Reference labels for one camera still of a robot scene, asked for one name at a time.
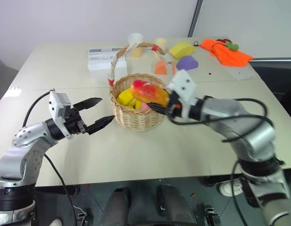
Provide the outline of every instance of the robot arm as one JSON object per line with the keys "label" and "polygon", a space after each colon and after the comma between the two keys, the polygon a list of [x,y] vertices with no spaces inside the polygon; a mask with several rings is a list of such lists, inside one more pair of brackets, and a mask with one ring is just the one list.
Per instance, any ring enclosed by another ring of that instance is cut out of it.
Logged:
{"label": "robot arm", "polygon": [[101,98],[90,98],[71,108],[66,94],[50,92],[49,110],[52,119],[25,126],[13,137],[12,145],[0,160],[0,226],[19,222],[27,225],[33,215],[35,184],[45,152],[64,137],[89,135],[104,128],[114,116],[86,126],[79,111],[95,106]]}
{"label": "robot arm", "polygon": [[238,117],[250,114],[233,99],[199,99],[195,83],[184,70],[176,73],[168,85],[168,92],[170,101],[167,108],[153,103],[149,106],[166,114],[176,124],[194,124],[176,122],[173,120],[176,116],[186,121],[208,121],[207,126],[231,140],[242,168],[241,181],[248,203],[261,208],[266,225],[291,226],[290,191],[275,156],[272,143],[275,131],[269,121]]}

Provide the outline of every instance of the shoe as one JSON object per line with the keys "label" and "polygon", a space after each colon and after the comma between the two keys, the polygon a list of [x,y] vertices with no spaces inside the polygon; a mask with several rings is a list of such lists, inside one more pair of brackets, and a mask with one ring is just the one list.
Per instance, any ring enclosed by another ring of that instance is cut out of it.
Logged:
{"label": "shoe", "polygon": [[60,219],[55,219],[49,226],[63,226],[63,223]]}
{"label": "shoe", "polygon": [[[233,181],[233,190],[235,196],[243,193],[242,185],[239,179],[235,179]],[[221,183],[219,186],[219,191],[223,196],[232,197],[231,181]]]}

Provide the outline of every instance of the white wall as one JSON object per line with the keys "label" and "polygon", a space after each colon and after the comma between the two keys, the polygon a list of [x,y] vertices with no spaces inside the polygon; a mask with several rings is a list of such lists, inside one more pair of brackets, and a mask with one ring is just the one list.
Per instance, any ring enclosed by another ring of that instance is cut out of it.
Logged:
{"label": "white wall", "polygon": [[0,59],[20,69],[34,46],[186,37],[196,0],[0,0]]}
{"label": "white wall", "polygon": [[204,0],[195,35],[228,36],[253,57],[291,57],[291,0]]}

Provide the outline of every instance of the basket handle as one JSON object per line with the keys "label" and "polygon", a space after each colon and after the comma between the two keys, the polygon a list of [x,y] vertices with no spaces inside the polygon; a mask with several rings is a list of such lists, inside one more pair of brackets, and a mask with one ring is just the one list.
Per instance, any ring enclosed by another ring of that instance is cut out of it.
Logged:
{"label": "basket handle", "polygon": [[[144,42],[140,43],[137,47],[150,48],[151,50],[157,52],[159,57],[165,62],[168,78],[169,78],[169,80],[171,79],[172,74],[173,74],[173,70],[172,70],[171,58],[169,57],[169,55],[165,54],[165,52],[158,45],[152,44],[150,42],[144,41]],[[108,81],[109,81],[110,87],[114,86],[115,67],[116,67],[116,64],[118,62],[118,59],[120,57],[122,57],[123,55],[125,55],[129,49],[130,49],[130,47],[129,47],[129,45],[127,45],[127,46],[123,47],[121,50],[119,50],[117,52],[117,54],[114,56],[114,58],[111,62],[110,72],[108,74]]]}

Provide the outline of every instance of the toy fruit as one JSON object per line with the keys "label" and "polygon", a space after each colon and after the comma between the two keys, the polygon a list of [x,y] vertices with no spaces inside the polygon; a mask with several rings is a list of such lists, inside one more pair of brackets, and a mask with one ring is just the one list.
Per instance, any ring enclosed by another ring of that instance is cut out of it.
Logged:
{"label": "toy fruit", "polygon": [[136,103],[136,99],[133,97],[131,90],[129,88],[122,91],[118,95],[117,101],[123,106],[131,106],[131,107],[133,107]]}
{"label": "toy fruit", "polygon": [[167,106],[169,94],[159,86],[143,80],[135,80],[131,84],[131,92],[134,98],[145,103],[157,103]]}
{"label": "toy fruit", "polygon": [[139,110],[141,108],[142,102],[140,100],[137,100],[135,103],[135,109]]}
{"label": "toy fruit", "polygon": [[225,46],[232,50],[232,51],[238,51],[239,46],[237,44],[233,44],[232,42],[226,41]]}
{"label": "toy fruit", "polygon": [[144,110],[148,110],[148,109],[150,109],[150,107],[146,103],[141,102],[140,110],[144,111]]}

